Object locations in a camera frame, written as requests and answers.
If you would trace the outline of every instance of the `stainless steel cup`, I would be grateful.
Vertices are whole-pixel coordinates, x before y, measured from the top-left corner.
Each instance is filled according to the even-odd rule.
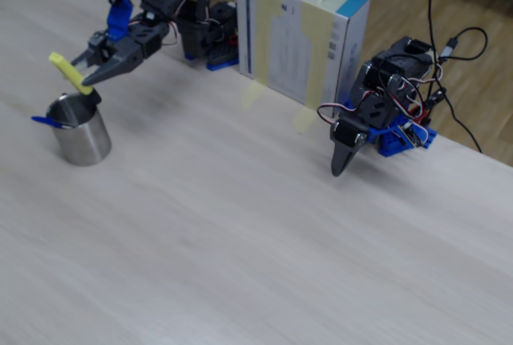
[[[101,162],[111,151],[111,138],[102,116],[87,96],[62,95],[49,106],[46,117],[64,125],[52,129],[68,162],[90,166]]]

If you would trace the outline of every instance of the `blue tool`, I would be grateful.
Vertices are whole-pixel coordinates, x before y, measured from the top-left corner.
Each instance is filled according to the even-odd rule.
[[[128,35],[128,23],[134,9],[130,0],[109,0],[111,10],[107,17],[107,37],[118,42]]]
[[[34,122],[45,124],[47,126],[51,126],[51,127],[54,127],[54,128],[73,128],[73,126],[71,126],[69,124],[59,123],[59,122],[56,122],[55,120],[53,120],[51,118],[46,118],[45,116],[32,116],[31,119]]]

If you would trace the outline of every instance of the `wooden floor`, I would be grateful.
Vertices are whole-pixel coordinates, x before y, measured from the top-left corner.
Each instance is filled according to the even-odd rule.
[[[479,60],[446,63],[443,83],[458,117],[483,151],[513,165],[513,0],[434,0],[433,14],[438,48],[467,26],[481,26],[490,35],[488,51]],[[429,41],[427,0],[372,0],[361,62],[404,35]],[[454,54],[475,54],[483,45],[481,36],[466,34]],[[433,126],[473,147],[445,104],[438,106]]]

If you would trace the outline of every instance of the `yellow object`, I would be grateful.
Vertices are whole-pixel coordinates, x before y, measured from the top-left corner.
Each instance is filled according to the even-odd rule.
[[[84,95],[90,95],[94,88],[91,86],[83,86],[83,76],[71,65],[62,55],[56,52],[50,54],[50,61],[63,73],[63,75],[75,86],[78,92]]]
[[[317,111],[303,107],[297,112],[293,119],[293,125],[298,134],[302,134],[317,119]]]
[[[253,80],[248,90],[242,95],[242,108],[246,111],[249,110],[255,100],[257,100],[264,91],[265,85]]]

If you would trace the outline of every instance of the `black cable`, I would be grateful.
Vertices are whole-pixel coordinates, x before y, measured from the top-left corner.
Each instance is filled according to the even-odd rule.
[[[436,78],[438,75],[438,66],[436,65],[436,59],[438,58],[438,53],[436,51],[436,43],[434,42],[434,32],[433,32],[433,0],[428,0],[427,3],[427,19],[430,23],[430,40],[431,40],[431,47],[433,48],[433,64],[434,64],[434,73],[431,77]],[[433,82],[431,82],[429,90],[427,92],[427,97],[429,98],[431,96],[431,93],[433,92]]]
[[[447,60],[447,59],[453,59],[453,60],[464,60],[464,61],[471,61],[471,60],[476,60],[477,58],[479,58],[482,54],[484,54],[484,51],[487,50],[488,48],[488,34],[487,32],[479,27],[479,26],[469,26],[468,28],[465,28],[464,30],[460,31],[459,34],[457,34],[454,39],[458,40],[458,38],[463,35],[465,32],[468,32],[469,30],[477,30],[479,32],[481,32],[484,36],[484,45],[483,45],[483,49],[476,55],[476,56],[472,56],[471,58],[464,58],[462,56],[447,56],[445,58],[443,58],[443,60]]]
[[[434,60],[433,60],[433,63],[434,63],[434,74],[433,74],[433,79],[436,82],[436,84],[438,85],[438,87],[440,88],[440,90],[443,91],[443,97],[444,97],[445,101],[447,102],[447,104],[449,105],[450,113],[452,114],[452,117],[453,117],[454,121],[465,129],[465,131],[468,133],[468,135],[471,136],[471,138],[474,141],[475,146],[478,148],[479,152],[483,153],[483,150],[481,149],[481,146],[479,146],[478,141],[475,139],[474,134],[472,134],[471,130],[469,130],[468,127],[465,124],[463,124],[463,122],[460,121],[456,117],[456,114],[454,113],[454,108],[452,107],[452,104],[449,101],[449,99],[447,98],[447,95],[445,93],[446,89],[444,87],[442,87],[442,85],[440,83],[440,80],[438,80],[438,65],[437,65],[438,53],[436,51],[436,44],[434,43],[434,36],[433,36],[433,17],[432,17],[432,2],[433,2],[433,0],[428,0],[428,1],[429,1],[428,2],[428,4],[429,4],[429,6],[428,6],[428,20],[429,20],[429,24],[430,24],[430,39],[431,39],[431,46],[432,46],[433,52],[434,52]],[[477,59],[487,49],[487,45],[488,45],[488,35],[487,35],[487,33],[482,28],[478,29],[478,27],[469,27],[469,28],[465,28],[459,34],[457,34],[456,38],[458,36],[464,34],[465,32],[467,32],[468,30],[471,30],[471,29],[480,30],[485,35],[485,47],[483,48],[483,50],[481,52],[479,52],[479,54],[477,56],[475,56],[475,59]],[[456,60],[467,60],[467,59],[469,59],[469,60],[474,60],[472,58],[460,59],[458,56],[450,57],[448,59],[456,59]],[[428,95],[427,95],[428,99],[431,97],[431,94],[433,92],[433,84],[434,84],[434,82],[431,82],[431,84],[430,84]]]
[[[483,150],[481,149],[481,146],[479,145],[478,141],[475,139],[474,137],[474,134],[472,134],[471,130],[468,129],[468,127],[463,124],[463,122],[461,122],[457,117],[456,117],[456,114],[454,113],[454,108],[452,107],[452,103],[449,101],[449,98],[447,98],[447,95],[445,93],[443,93],[443,99],[445,99],[445,101],[447,102],[447,104],[449,105],[449,108],[450,108],[450,113],[452,115],[452,118],[454,119],[454,121],[459,124],[460,126],[462,126],[465,131],[468,132],[468,135],[471,136],[472,140],[474,141],[475,143],[475,147],[478,148],[479,152],[483,153]]]

